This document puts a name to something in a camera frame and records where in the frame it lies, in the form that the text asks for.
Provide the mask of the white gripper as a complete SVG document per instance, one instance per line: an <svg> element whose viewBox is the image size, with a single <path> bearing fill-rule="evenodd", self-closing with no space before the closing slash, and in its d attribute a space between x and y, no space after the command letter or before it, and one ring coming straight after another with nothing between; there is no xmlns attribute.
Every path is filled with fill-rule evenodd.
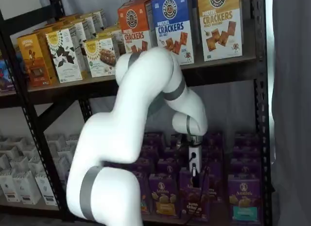
<svg viewBox="0 0 311 226"><path fill-rule="evenodd" d="M199 144L189 147L189 169L192 175L192 187L199 188L199 173L202 169L202 146Z"/></svg>

